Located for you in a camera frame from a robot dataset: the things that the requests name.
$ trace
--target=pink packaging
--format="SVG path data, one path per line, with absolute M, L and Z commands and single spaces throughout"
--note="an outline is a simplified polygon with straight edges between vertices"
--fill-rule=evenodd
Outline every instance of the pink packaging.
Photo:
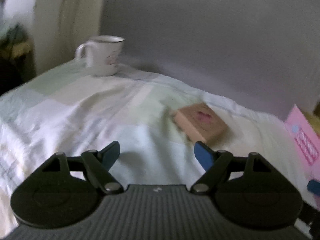
M 300 109 L 294 105 L 286 122 L 308 179 L 320 181 L 320 138 Z

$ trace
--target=bed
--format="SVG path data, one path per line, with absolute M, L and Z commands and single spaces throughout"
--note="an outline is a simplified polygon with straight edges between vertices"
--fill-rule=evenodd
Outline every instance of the bed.
M 202 101 L 229 126 L 213 149 L 236 156 L 261 153 L 316 206 L 293 141 L 274 115 L 128 65 L 99 78 L 84 69 L 84 60 L 73 60 L 0 97 L 0 237 L 17 225 L 9 205 L 12 191 L 55 152 L 76 156 L 117 140 L 121 154 L 110 173 L 125 187 L 191 186 L 204 170 L 172 113 Z

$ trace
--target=gray ribbed surface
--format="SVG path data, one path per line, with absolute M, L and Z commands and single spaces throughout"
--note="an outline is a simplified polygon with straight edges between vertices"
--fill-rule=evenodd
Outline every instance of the gray ribbed surface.
M 206 196 L 185 186 L 131 185 L 106 196 L 98 210 L 67 228 L 43 230 L 19 226 L 5 240 L 105 239 L 307 239 L 294 227 L 276 231 L 241 228 L 222 217 Z

